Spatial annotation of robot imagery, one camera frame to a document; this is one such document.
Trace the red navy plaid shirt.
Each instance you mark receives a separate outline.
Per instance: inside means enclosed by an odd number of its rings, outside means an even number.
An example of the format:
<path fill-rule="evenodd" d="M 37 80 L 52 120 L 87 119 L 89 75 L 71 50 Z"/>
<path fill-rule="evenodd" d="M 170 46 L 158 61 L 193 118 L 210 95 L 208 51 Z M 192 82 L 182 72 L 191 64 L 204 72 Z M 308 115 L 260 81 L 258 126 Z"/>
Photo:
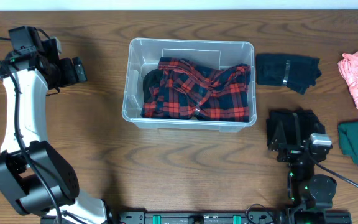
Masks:
<path fill-rule="evenodd" d="M 184 58 L 162 57 L 160 85 L 142 106 L 141 117 L 248 122 L 247 94 L 251 67 L 239 64 L 223 70 Z"/>

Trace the black garment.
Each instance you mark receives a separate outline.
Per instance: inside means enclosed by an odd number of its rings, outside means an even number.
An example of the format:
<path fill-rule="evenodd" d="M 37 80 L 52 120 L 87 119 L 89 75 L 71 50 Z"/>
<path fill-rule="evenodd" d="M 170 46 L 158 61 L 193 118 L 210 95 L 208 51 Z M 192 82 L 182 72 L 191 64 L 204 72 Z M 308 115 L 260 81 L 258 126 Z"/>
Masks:
<path fill-rule="evenodd" d="M 150 71 L 143 79 L 143 92 L 144 92 L 144 102 L 148 102 L 152 97 L 152 92 L 150 88 L 160 85 L 161 78 L 163 77 L 163 71 L 155 69 Z"/>

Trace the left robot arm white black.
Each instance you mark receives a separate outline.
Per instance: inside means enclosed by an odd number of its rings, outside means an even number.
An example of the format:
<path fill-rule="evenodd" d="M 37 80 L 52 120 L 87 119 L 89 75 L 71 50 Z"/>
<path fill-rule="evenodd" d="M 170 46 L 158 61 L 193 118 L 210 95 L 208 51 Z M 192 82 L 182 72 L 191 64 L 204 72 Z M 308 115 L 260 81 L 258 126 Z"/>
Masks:
<path fill-rule="evenodd" d="M 42 223 L 109 223 L 101 199 L 82 191 L 74 168 L 48 139 L 48 91 L 86 80 L 78 58 L 60 58 L 52 37 L 11 37 L 13 50 L 0 61 L 7 93 L 6 133 L 0 149 L 0 191 L 20 215 Z"/>

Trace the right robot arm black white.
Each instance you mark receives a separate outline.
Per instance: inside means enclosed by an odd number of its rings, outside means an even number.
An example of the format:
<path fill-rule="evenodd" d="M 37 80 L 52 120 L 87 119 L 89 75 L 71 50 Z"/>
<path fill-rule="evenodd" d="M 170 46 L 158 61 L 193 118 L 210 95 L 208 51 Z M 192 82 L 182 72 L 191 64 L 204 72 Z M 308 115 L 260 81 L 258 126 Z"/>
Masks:
<path fill-rule="evenodd" d="M 295 126 L 296 144 L 289 144 L 281 121 L 276 125 L 268 149 L 278 152 L 277 161 L 288 164 L 288 197 L 293 202 L 273 217 L 274 223 L 326 223 L 325 212 L 333 206 L 337 182 L 314 167 L 326 160 L 332 148 L 327 134 L 312 133 L 301 140 L 299 125 Z"/>

